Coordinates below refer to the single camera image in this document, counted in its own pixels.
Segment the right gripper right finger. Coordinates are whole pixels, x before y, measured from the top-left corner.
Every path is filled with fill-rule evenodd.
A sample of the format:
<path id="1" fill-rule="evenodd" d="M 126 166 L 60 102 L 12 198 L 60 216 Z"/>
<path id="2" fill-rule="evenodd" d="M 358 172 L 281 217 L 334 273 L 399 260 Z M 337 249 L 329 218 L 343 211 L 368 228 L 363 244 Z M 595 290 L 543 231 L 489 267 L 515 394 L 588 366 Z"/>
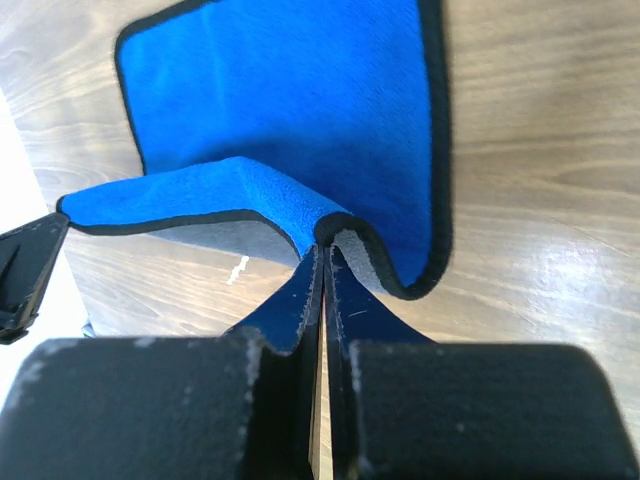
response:
<path id="1" fill-rule="evenodd" d="M 635 479 L 600 366 L 563 344 L 438 343 L 324 252 L 338 479 Z"/>

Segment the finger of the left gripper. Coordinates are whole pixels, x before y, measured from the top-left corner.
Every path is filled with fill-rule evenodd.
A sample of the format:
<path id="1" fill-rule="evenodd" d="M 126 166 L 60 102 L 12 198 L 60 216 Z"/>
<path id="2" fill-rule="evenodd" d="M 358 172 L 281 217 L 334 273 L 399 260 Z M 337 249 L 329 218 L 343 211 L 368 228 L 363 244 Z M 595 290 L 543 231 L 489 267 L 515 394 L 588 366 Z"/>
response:
<path id="1" fill-rule="evenodd" d="M 28 334 L 39 314 L 53 268 L 69 228 L 50 213 L 1 235 L 1 343 Z"/>

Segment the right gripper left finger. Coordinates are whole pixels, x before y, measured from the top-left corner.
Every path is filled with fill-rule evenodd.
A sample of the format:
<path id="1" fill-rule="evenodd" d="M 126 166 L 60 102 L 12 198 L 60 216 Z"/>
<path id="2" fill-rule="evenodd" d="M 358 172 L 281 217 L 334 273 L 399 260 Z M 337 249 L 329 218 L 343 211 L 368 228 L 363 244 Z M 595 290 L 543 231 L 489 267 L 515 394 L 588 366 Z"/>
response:
<path id="1" fill-rule="evenodd" d="M 309 479 L 322 255 L 218 337 L 56 339 L 1 413 L 5 479 Z"/>

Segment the blue and grey towel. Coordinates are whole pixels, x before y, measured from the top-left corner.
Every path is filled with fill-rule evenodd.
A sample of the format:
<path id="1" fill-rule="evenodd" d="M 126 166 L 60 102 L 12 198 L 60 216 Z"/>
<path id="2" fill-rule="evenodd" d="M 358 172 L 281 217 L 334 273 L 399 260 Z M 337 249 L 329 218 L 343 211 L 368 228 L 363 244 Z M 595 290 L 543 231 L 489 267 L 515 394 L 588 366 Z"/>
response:
<path id="1" fill-rule="evenodd" d="M 258 220 L 304 254 L 345 230 L 414 300 L 452 247 L 439 1 L 182 1 L 127 25 L 114 62 L 137 177 L 62 196 L 71 225 L 131 235 Z"/>

